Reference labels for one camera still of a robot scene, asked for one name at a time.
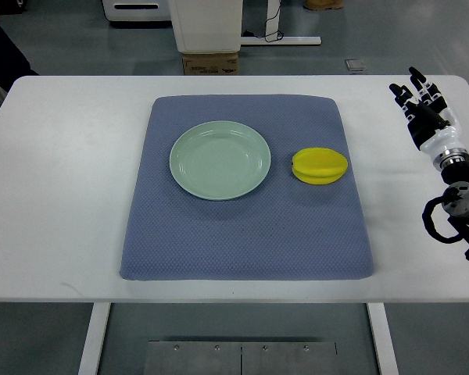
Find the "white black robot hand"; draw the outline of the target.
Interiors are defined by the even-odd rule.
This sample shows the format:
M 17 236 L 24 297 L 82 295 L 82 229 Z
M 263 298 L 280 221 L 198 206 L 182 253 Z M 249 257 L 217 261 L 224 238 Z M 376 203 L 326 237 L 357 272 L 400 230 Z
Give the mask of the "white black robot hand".
M 469 152 L 460 141 L 461 125 L 437 85 L 418 69 L 409 68 L 415 91 L 396 83 L 389 85 L 395 103 L 407 120 L 407 128 L 416 148 L 426 154 L 433 166 L 469 161 Z

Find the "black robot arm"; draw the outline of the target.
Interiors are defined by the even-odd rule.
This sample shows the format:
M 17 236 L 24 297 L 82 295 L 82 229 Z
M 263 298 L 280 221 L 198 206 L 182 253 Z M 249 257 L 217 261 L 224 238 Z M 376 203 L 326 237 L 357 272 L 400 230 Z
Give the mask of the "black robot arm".
M 422 213 L 425 230 L 435 240 L 443 244 L 466 241 L 469 245 L 469 159 L 463 155 L 450 156 L 441 163 L 441 176 L 447 184 L 442 195 L 426 203 Z M 449 215 L 447 221 L 455 229 L 456 235 L 445 237 L 440 234 L 433 222 L 432 213 L 440 205 Z M 469 248 L 464 253 L 469 262 Z

